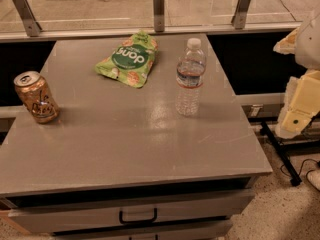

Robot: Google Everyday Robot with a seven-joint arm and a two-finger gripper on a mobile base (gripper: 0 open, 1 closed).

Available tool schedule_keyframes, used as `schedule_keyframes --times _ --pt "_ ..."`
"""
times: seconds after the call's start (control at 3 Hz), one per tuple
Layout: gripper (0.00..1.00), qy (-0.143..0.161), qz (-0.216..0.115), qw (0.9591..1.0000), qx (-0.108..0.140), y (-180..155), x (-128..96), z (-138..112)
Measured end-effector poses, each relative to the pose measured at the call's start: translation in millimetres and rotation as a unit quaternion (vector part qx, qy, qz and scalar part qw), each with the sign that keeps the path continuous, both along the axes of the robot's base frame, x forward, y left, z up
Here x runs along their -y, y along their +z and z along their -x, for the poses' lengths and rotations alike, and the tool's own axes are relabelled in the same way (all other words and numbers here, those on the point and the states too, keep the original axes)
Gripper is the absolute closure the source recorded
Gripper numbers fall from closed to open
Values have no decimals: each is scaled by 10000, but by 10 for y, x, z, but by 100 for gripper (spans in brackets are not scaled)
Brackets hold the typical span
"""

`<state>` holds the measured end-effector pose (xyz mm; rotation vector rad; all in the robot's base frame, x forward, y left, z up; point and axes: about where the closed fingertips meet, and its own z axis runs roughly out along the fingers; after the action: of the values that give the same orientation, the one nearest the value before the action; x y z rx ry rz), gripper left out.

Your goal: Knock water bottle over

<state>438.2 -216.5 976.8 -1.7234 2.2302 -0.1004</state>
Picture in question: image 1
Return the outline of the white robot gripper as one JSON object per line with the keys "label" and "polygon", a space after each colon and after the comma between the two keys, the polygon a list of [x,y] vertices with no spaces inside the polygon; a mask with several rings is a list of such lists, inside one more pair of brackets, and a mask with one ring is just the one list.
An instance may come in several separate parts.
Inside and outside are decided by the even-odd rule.
{"label": "white robot gripper", "polygon": [[320,12],[312,11],[301,26],[291,31],[273,47],[273,51],[295,53],[298,64],[308,69],[300,78],[291,77],[286,86],[275,133],[292,139],[320,112]]}

